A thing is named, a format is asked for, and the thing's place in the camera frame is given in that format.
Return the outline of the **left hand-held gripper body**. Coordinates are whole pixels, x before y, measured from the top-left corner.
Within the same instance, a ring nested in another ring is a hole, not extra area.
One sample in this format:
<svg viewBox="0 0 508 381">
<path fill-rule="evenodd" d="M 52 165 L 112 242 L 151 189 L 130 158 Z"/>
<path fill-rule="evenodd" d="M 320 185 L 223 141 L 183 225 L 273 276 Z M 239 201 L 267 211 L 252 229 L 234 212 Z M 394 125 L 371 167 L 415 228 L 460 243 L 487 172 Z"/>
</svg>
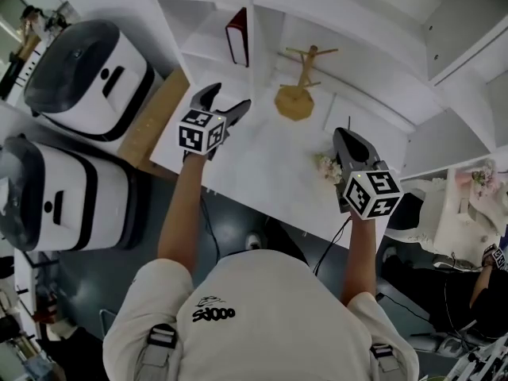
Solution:
<svg viewBox="0 0 508 381">
<path fill-rule="evenodd" d="M 178 123 L 177 145 L 184 151 L 183 158 L 195 154 L 212 160 L 229 137 L 229 128 L 238 120 L 239 104 L 228 110 L 212 111 L 192 102 Z"/>
</svg>

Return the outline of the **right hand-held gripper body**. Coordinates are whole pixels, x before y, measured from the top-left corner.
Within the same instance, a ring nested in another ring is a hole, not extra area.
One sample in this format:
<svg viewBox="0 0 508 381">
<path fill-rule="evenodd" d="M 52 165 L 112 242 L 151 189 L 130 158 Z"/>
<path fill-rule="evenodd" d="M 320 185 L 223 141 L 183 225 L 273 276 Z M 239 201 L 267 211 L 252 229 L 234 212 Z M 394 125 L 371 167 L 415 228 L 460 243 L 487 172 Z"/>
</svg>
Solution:
<svg viewBox="0 0 508 381">
<path fill-rule="evenodd" d="M 365 162 L 351 156 L 336 161 L 341 167 L 341 181 L 335 185 L 342 213 L 354 211 L 362 220 L 390 217 L 403 196 L 403 189 L 394 170 L 376 153 Z"/>
</svg>

